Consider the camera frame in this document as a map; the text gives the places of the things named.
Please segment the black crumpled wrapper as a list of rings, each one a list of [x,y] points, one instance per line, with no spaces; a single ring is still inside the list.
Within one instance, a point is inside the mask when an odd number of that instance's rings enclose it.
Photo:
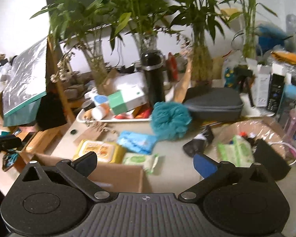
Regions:
[[[211,127],[205,126],[199,134],[183,146],[183,151],[187,156],[193,158],[195,154],[203,154],[213,140],[214,135]]]

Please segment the black product box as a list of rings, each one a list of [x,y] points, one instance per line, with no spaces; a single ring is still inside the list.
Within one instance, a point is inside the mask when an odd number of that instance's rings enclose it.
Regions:
[[[272,74],[268,92],[267,110],[276,113],[280,106],[283,90],[285,87],[285,77]]]

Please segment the bamboo plant in crystal vase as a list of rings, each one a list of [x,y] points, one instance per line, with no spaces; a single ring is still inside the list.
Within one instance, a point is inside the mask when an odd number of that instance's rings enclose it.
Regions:
[[[180,31],[171,29],[168,4],[164,0],[108,0],[111,23],[110,46],[115,49],[115,39],[122,40],[122,32],[130,34],[141,55],[156,49],[158,33],[175,35],[180,40]]]

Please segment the green tissue pack in basket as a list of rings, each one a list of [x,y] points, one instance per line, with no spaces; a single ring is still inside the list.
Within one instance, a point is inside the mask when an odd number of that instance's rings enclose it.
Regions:
[[[231,162],[236,167],[250,167],[255,162],[251,144],[239,135],[234,135],[229,144],[219,143],[216,149],[221,161]]]

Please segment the silver foil bag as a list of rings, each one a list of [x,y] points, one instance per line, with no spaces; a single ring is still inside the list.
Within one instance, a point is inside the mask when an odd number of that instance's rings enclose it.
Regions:
[[[12,76],[2,94],[4,117],[46,95],[47,37],[19,54]]]

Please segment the far right bamboo plant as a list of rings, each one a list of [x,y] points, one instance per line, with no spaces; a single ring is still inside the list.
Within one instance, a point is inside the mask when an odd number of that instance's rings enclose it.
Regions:
[[[277,17],[277,14],[263,5],[257,0],[233,0],[241,5],[241,14],[244,18],[244,45],[243,56],[244,58],[255,59],[256,58],[256,10],[257,6],[261,6],[264,10]]]

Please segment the blue wet wipes pack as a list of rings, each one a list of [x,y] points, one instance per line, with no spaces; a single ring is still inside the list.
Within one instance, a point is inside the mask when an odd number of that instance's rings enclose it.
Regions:
[[[129,152],[151,155],[157,140],[158,138],[154,135],[123,131],[117,139],[117,144]]]

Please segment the grey zippered hard case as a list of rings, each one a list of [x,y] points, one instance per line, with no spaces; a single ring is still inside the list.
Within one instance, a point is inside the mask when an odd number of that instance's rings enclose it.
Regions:
[[[183,105],[199,121],[236,121],[240,118],[243,101],[232,88],[193,87],[186,92]]]

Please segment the white serving tray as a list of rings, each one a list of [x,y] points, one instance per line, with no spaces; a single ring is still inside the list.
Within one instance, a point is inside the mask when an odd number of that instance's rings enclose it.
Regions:
[[[121,113],[119,115],[112,114],[111,110],[109,114],[102,120],[99,120],[98,122],[106,122],[106,123],[114,123],[114,122],[148,122],[151,120],[150,117],[150,110],[143,110],[143,106],[139,106],[133,110],[130,110],[125,113]],[[76,121],[79,123],[87,123],[87,122],[96,122],[95,119],[93,119],[91,115],[91,110],[85,111],[82,109],[77,117]]]

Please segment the black insulated bottle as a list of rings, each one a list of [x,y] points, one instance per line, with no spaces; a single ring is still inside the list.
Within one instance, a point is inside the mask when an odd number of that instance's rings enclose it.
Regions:
[[[149,104],[151,107],[158,102],[165,101],[164,77],[162,67],[164,57],[160,50],[148,50],[141,54],[141,68],[143,70]]]

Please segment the black pouch in basket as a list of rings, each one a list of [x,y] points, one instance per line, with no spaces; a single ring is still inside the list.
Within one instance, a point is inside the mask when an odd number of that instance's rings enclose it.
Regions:
[[[255,142],[253,157],[256,163],[261,163],[268,170],[275,181],[284,179],[291,169],[282,156],[263,139]]]

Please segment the teal mesh bath loofah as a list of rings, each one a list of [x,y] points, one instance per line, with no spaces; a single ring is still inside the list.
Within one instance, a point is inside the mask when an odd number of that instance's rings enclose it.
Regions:
[[[151,114],[151,128],[158,140],[184,137],[192,122],[188,109],[181,103],[157,102]]]

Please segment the small black tripod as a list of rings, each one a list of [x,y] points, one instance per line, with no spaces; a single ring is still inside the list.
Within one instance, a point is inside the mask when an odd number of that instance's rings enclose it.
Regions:
[[[234,68],[234,73],[236,76],[236,87],[238,91],[243,93],[244,89],[246,89],[250,104],[251,106],[254,106],[251,87],[249,84],[249,79],[253,76],[253,71],[248,69],[246,66],[237,66]]]

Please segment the white and green box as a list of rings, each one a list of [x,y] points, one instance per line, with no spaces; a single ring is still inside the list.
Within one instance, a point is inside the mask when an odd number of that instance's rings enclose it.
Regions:
[[[108,104],[114,115],[128,112],[147,102],[147,96],[138,86],[125,87],[108,96]]]

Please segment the bamboo plant in glass vase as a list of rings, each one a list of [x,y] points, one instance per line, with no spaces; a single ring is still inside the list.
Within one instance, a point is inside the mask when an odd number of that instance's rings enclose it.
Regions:
[[[50,35],[53,45],[59,41],[84,53],[96,87],[108,73],[101,52],[103,25],[112,23],[110,0],[46,0],[47,5],[35,14],[50,15]]]

